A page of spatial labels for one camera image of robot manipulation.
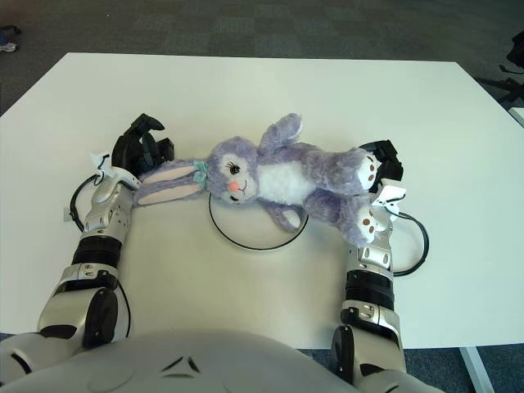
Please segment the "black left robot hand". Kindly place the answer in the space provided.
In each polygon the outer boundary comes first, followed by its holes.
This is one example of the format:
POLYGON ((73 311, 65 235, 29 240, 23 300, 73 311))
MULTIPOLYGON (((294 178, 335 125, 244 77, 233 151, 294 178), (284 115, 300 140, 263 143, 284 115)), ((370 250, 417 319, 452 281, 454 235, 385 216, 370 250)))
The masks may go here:
POLYGON ((141 114, 117 139, 111 154, 113 167, 140 176, 174 159, 174 144, 169 138, 156 141, 152 130, 164 130, 157 119, 141 114))

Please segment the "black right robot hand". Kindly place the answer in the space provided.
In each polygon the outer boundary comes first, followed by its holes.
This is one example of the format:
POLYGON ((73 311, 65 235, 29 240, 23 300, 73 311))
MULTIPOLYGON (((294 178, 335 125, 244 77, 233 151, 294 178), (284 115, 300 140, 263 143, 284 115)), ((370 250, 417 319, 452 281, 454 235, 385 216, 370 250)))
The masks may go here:
POLYGON ((371 193, 376 193, 378 185, 382 179, 401 181, 404 168, 402 163, 397 158, 397 150, 390 140, 381 140, 376 142, 369 142, 361 145, 360 148, 373 153, 378 162, 381 164, 377 169, 377 177, 373 185, 369 188, 371 193))

